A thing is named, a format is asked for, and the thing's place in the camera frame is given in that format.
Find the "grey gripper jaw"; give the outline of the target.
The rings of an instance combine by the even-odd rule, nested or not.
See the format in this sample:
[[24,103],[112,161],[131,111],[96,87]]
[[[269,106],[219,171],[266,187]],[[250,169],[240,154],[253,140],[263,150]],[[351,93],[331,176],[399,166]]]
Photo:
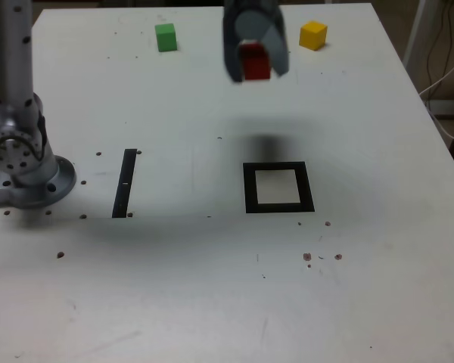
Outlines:
[[272,12],[250,9],[242,11],[234,22],[238,37],[239,61],[247,55],[247,45],[260,45],[266,52],[271,68],[277,76],[289,71],[288,43],[285,35],[285,22],[280,8]]
[[224,64],[230,79],[235,83],[241,83],[244,80],[238,50],[241,36],[236,27],[241,12],[241,6],[225,6],[222,19]]

